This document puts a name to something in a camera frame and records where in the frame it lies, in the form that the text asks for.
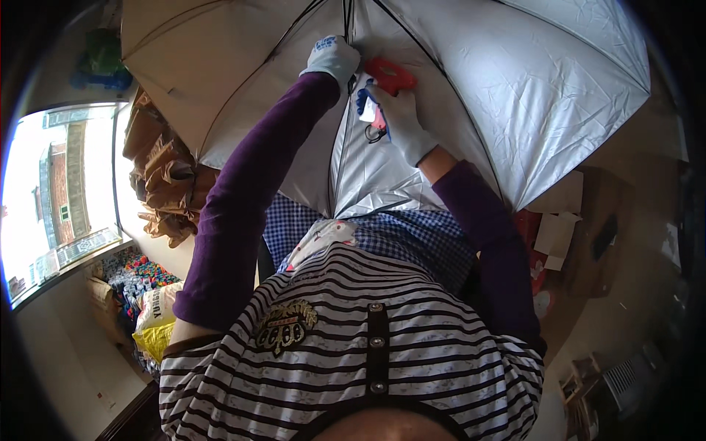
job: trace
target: open umbrella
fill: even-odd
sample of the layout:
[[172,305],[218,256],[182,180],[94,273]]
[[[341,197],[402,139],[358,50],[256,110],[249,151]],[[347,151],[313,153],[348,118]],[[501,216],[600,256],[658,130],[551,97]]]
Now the open umbrella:
[[[515,209],[650,94],[645,43],[615,0],[125,0],[121,35],[130,72],[197,161],[221,168],[330,34],[417,77],[422,126]],[[386,138],[368,144],[354,103],[367,78],[280,190],[328,217],[443,208]]]

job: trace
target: hand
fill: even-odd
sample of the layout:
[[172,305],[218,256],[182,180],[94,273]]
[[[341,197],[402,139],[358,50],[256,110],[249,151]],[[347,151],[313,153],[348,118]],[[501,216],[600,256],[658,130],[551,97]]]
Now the hand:
[[326,72],[336,79],[341,93],[348,90],[348,80],[360,64],[360,53],[343,40],[340,35],[329,35],[317,41],[309,60],[299,76],[308,72]]
[[365,100],[370,97],[385,118],[390,142],[402,151],[405,161],[416,167],[419,161],[437,146],[437,142],[417,121],[417,105],[411,90],[401,90],[393,97],[378,86],[368,84],[358,91],[358,113],[362,112]]

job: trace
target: striped shirt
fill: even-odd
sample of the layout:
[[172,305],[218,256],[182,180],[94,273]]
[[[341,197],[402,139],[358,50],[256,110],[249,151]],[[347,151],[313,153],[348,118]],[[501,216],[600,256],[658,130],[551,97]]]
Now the striped shirt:
[[175,440],[290,440],[384,402],[460,438],[520,439],[543,374],[420,267],[334,243],[265,280],[216,341],[168,348],[160,413]]

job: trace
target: blue checkered apron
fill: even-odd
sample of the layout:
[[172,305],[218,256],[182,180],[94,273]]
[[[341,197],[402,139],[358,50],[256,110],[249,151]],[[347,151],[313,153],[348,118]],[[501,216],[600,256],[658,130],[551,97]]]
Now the blue checkered apron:
[[[267,209],[263,237],[277,272],[299,240],[323,217],[315,210],[277,194]],[[448,292],[456,294],[468,276],[475,251],[451,213],[406,210],[346,219],[358,225],[358,248],[424,268]]]

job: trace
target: yellow plastic bag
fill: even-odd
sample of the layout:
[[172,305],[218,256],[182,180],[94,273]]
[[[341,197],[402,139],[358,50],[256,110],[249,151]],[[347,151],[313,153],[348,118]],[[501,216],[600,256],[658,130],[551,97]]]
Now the yellow plastic bag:
[[162,362],[162,352],[169,346],[174,322],[163,326],[149,327],[133,334],[138,349],[147,352],[158,363]]

